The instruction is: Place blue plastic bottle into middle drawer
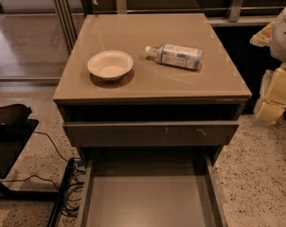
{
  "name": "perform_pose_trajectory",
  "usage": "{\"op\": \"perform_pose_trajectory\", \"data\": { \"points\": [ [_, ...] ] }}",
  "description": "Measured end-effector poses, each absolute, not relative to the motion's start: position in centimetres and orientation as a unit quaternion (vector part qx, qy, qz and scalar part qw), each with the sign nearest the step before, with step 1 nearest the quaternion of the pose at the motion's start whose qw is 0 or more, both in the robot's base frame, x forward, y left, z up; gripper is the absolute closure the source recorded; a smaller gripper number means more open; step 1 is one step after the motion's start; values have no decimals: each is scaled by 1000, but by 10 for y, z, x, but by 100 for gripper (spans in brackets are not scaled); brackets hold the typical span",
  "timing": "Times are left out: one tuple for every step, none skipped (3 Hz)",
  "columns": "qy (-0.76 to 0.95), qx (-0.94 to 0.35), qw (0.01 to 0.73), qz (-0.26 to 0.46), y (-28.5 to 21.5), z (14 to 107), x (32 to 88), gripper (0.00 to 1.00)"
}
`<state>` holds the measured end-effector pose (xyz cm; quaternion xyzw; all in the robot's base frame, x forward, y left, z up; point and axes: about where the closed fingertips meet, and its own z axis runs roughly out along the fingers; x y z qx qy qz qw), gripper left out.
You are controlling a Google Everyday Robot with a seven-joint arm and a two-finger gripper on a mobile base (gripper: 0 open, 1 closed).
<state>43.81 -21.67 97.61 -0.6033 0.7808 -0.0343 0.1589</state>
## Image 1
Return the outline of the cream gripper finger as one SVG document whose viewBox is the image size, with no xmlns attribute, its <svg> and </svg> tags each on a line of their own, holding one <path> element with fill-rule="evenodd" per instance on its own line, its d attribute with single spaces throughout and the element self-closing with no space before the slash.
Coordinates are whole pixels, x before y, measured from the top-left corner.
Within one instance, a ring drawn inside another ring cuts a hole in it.
<svg viewBox="0 0 286 227">
<path fill-rule="evenodd" d="M 271 22 L 253 35 L 250 39 L 250 44 L 259 47 L 269 46 L 271 44 L 273 26 L 274 22 Z"/>
<path fill-rule="evenodd" d="M 257 120 L 275 124 L 286 111 L 286 62 L 275 71 L 266 70 L 254 114 Z"/>
</svg>

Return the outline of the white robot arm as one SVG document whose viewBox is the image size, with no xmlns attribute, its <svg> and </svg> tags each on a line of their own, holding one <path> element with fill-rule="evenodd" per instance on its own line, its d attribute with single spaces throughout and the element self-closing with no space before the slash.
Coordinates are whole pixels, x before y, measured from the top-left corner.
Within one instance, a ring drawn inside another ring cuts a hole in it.
<svg viewBox="0 0 286 227">
<path fill-rule="evenodd" d="M 281 61 L 280 67 L 275 71 L 265 71 L 254 109 L 258 121 L 274 125 L 286 112 L 286 7 L 274 22 L 250 39 L 250 44 L 269 46 L 271 56 Z"/>
</svg>

